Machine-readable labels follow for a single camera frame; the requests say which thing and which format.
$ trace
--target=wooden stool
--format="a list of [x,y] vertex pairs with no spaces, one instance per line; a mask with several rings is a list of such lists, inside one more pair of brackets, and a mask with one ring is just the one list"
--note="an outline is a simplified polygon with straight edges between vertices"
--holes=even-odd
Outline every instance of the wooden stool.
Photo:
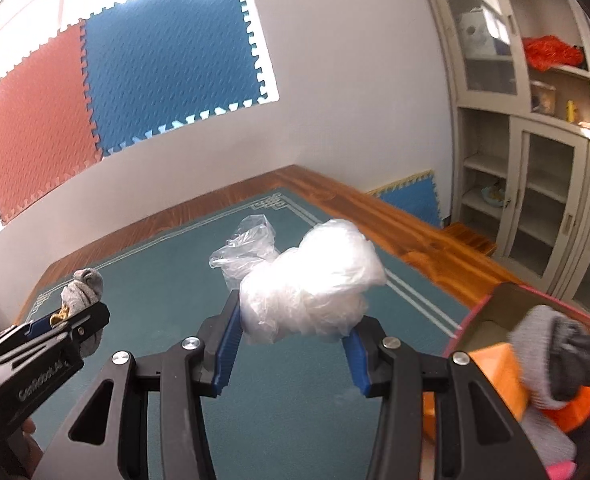
[[450,237],[461,241],[464,245],[475,249],[477,252],[485,254],[486,256],[492,256],[495,250],[498,248],[496,243],[485,236],[476,233],[472,229],[466,227],[462,222],[455,222],[444,228],[444,232]]

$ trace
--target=clear plastic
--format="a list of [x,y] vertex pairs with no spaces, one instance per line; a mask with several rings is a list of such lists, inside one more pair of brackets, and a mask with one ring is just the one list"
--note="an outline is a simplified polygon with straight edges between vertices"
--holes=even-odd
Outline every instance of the clear plastic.
[[298,248],[279,255],[263,216],[246,218],[235,235],[213,253],[211,267],[222,267],[229,288],[241,279],[242,322],[252,342],[274,343],[291,333],[348,335],[368,308],[361,293],[386,283],[373,244],[346,220],[315,226]]

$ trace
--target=red foam mat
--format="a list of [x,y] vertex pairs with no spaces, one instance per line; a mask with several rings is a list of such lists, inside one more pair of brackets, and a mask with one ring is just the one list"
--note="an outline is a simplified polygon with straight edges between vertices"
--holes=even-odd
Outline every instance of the red foam mat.
[[78,23],[0,81],[0,217],[9,222],[101,160],[82,73]]

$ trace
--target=red plastic bag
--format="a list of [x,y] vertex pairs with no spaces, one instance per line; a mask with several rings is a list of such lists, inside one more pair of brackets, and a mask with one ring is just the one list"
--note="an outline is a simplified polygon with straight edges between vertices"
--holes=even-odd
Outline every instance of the red plastic bag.
[[554,65],[578,66],[584,61],[582,51],[556,36],[522,38],[526,60],[535,70],[544,72]]

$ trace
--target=screw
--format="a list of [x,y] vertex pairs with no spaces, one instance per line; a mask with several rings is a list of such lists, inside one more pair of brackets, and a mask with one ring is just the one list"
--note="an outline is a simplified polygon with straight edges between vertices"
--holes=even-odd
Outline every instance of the screw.
[[381,340],[381,343],[384,345],[384,348],[388,348],[389,350],[394,350],[402,346],[402,341],[396,337],[385,337]]
[[191,336],[182,341],[182,348],[184,350],[195,350],[200,344],[199,338]]
[[466,366],[470,363],[470,357],[466,352],[455,352],[453,354],[453,362],[456,365]]
[[126,364],[129,359],[130,359],[130,355],[128,354],[128,352],[124,352],[123,350],[120,350],[119,352],[115,352],[112,355],[112,362],[114,362],[116,365]]

